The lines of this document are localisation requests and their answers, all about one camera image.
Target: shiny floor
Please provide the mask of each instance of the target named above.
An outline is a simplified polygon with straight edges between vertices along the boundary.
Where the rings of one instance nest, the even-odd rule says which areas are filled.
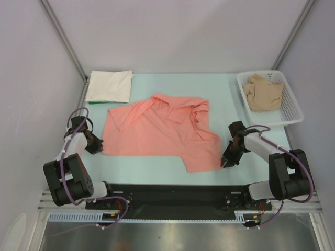
[[[49,222],[40,251],[67,250],[320,250],[309,214],[281,214],[260,230],[237,224],[120,223],[106,230],[80,223]]]

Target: folded towel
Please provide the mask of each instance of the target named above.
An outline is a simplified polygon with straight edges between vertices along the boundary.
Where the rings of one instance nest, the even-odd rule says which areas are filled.
[[[132,71],[92,71],[86,94],[89,102],[129,102]]]
[[[258,74],[249,77],[243,87],[251,110],[268,111],[279,109],[282,105],[283,82],[270,82]]]

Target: white folded cloth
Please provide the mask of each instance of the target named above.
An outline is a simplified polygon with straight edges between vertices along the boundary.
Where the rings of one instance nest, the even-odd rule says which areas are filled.
[[[128,103],[132,78],[132,71],[92,71],[86,101]]]

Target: brown folded cloth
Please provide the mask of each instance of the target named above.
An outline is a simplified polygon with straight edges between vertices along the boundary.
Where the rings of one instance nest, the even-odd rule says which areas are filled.
[[[282,105],[283,82],[270,82],[258,74],[249,77],[243,87],[250,109],[269,111],[279,109]]]

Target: gray wall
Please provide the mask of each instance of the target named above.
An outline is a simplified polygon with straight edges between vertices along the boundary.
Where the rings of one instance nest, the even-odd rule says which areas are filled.
[[[21,213],[27,239],[83,82],[37,0],[2,1],[0,16],[1,243]]]
[[[306,0],[50,0],[87,75],[270,69]]]
[[[289,126],[293,146],[307,153],[322,208],[335,233],[335,1],[320,0],[280,71],[305,114]]]

